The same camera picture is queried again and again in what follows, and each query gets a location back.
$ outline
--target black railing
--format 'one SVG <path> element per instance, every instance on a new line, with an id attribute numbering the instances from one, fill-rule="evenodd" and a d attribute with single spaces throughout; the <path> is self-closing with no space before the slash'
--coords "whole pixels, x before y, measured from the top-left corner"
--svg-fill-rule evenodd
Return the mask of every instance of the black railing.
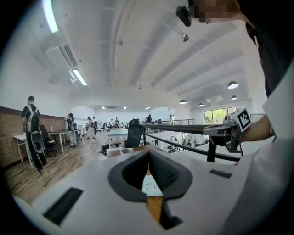
<path id="1" fill-rule="evenodd" d="M 175 121 L 156 121 L 156 122 L 143 122 L 141 124 L 150 124 L 150 128 L 146 128 L 146 134 L 154 134 L 166 131 L 165 129 L 158 129 L 156 126 L 158 125 L 194 125 L 195 119 L 183 119 L 183 120 L 175 120 Z"/>
<path id="2" fill-rule="evenodd" d="M 238 162 L 240 158 L 238 157 L 232 157 L 230 155 L 226 154 L 220 154 L 220 153 L 215 153 L 216 146 L 214 148 L 214 152 L 210 149 L 209 151 L 197 149 L 197 148 L 192 148 L 186 145 L 181 145 L 172 141 L 164 140 L 161 139 L 157 136 L 150 135 L 146 132 L 148 129 L 154 129 L 154 130 L 164 130 L 164 131 L 174 131 L 174 132 L 182 132 L 182 133 L 191 133 L 191 134 L 203 134 L 203 129 L 206 127 L 209 127 L 211 125 L 170 125 L 170 124 L 146 124 L 146 123 L 141 123 L 140 124 L 143 128 L 143 142 L 144 145 L 148 142 L 146 142 L 146 136 L 151 137 L 153 139 L 162 141 L 164 143 L 170 144 L 175 147 L 179 147 L 181 149 L 189 150 L 195 153 L 203 154 L 207 156 L 207 161 L 208 162 L 214 162 L 215 158 L 223 159 L 223 160 L 228 160 L 228 161 L 234 161 Z"/>

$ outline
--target white ceiling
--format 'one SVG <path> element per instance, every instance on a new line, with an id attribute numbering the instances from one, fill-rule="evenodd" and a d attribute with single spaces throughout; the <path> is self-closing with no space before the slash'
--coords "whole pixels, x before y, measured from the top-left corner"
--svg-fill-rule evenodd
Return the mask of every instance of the white ceiling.
<path id="1" fill-rule="evenodd" d="M 223 103 L 230 103 L 232 95 L 239 101 L 248 98 L 238 24 L 193 21 L 187 28 L 175 15 L 186 0 L 52 0 L 52 4 L 59 32 L 50 33 L 39 5 L 30 19 L 36 41 L 44 52 L 69 44 L 92 92 L 142 85 L 180 95 L 195 105 L 218 95 Z M 183 42 L 177 31 L 190 39 Z M 68 76 L 52 64 L 47 68 L 52 80 Z M 239 83 L 238 89 L 227 89 L 231 80 Z M 79 83 L 65 85 L 79 89 Z"/>

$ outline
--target window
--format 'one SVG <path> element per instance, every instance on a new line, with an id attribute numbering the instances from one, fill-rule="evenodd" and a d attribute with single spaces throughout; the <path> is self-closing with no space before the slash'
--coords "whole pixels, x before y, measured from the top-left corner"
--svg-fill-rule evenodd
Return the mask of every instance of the window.
<path id="1" fill-rule="evenodd" d="M 215 109 L 204 112 L 205 125 L 222 124 L 226 115 L 237 110 L 237 107 Z"/>

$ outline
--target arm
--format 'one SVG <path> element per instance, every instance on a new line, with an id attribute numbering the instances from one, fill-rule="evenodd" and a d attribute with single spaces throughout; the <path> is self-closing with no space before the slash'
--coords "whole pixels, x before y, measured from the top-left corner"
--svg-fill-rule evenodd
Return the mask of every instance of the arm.
<path id="1" fill-rule="evenodd" d="M 271 123 L 267 115 L 259 121 L 251 123 L 250 127 L 242 134 L 240 142 L 266 140 L 272 136 Z"/>
<path id="2" fill-rule="evenodd" d="M 26 113 L 27 113 L 28 107 L 24 107 L 22 111 L 22 129 L 23 132 L 26 131 Z"/>
<path id="3" fill-rule="evenodd" d="M 26 118 L 22 118 L 22 127 L 23 127 L 23 132 L 26 132 Z"/>

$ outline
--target gray backpack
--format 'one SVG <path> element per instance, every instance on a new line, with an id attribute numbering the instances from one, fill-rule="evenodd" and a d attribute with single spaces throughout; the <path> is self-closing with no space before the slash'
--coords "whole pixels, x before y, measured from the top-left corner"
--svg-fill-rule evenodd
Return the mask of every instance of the gray backpack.
<path id="1" fill-rule="evenodd" d="M 40 118 L 38 115 L 38 108 L 36 107 L 36 110 L 33 111 L 32 107 L 28 105 L 28 110 L 30 111 L 31 115 L 29 119 L 27 120 L 27 131 L 30 133 L 33 133 L 35 131 L 39 132 L 40 131 Z"/>

